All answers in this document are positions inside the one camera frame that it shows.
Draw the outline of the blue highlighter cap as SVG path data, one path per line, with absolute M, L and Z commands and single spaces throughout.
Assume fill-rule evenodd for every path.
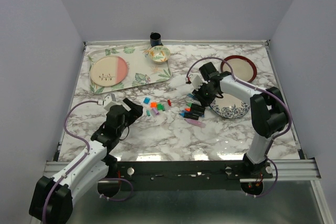
M 149 104 L 149 102 L 150 102 L 150 98 L 148 98 L 148 97 L 145 97 L 145 99 L 144 99 L 144 101 L 143 101 L 145 104 Z

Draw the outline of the orange capped black highlighter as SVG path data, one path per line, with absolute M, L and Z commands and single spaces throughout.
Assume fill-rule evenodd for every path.
M 185 111 L 185 113 L 197 114 L 197 115 L 200 115 L 200 116 L 203 116 L 204 112 L 205 112 L 205 110 L 200 110 L 200 109 L 197 109 L 197 108 L 186 108 L 184 111 Z

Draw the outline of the purple highlighter cap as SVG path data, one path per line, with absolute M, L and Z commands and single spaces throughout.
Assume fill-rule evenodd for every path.
M 152 112 L 155 116 L 159 115 L 159 111 L 157 110 L 157 108 L 152 108 Z

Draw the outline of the green capped black highlighter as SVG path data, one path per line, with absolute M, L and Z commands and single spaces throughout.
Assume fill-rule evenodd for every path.
M 199 110 L 199 111 L 204 111 L 205 108 L 201 105 L 195 104 L 195 103 L 187 103 L 187 106 L 190 107 L 192 110 Z

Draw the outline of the green highlighter cap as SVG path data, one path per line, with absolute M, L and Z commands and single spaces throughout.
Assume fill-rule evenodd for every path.
M 160 111 L 160 110 L 162 110 L 162 105 L 161 104 L 157 104 L 156 108 Z

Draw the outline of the blue capped black highlighter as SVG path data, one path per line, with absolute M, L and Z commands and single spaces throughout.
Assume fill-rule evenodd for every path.
M 181 112 L 179 113 L 180 116 L 186 119 L 198 120 L 199 118 L 203 118 L 203 114 L 197 114 L 192 112 Z

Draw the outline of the purple capped highlighter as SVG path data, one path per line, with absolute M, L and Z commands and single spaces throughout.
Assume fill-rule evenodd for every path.
M 206 125 L 203 122 L 200 122 L 198 120 L 193 120 L 193 119 L 184 119 L 188 124 L 193 125 L 193 126 L 197 126 L 200 128 L 204 128 Z

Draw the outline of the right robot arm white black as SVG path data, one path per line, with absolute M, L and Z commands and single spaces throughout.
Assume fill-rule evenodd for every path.
M 200 76 L 188 71 L 185 81 L 194 87 L 193 95 L 203 107 L 210 106 L 223 94 L 230 94 L 250 107 L 255 135 L 244 154 L 241 171 L 246 177 L 255 177 L 266 162 L 274 140 L 291 129 L 292 116 L 281 91 L 276 87 L 264 89 L 243 81 L 234 75 L 233 69 L 220 73 L 212 62 L 202 65 L 199 71 Z

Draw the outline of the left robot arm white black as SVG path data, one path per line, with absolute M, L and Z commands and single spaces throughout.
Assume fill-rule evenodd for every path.
M 111 97 L 93 100 L 108 112 L 106 120 L 92 134 L 90 140 L 65 132 L 82 142 L 85 147 L 66 167 L 51 177 L 43 176 L 36 183 L 29 207 L 29 214 L 42 223 L 66 223 L 76 201 L 101 179 L 116 175 L 118 160 L 110 152 L 122 140 L 124 130 L 129 129 L 143 114 L 143 106 L 128 98 L 123 104 Z

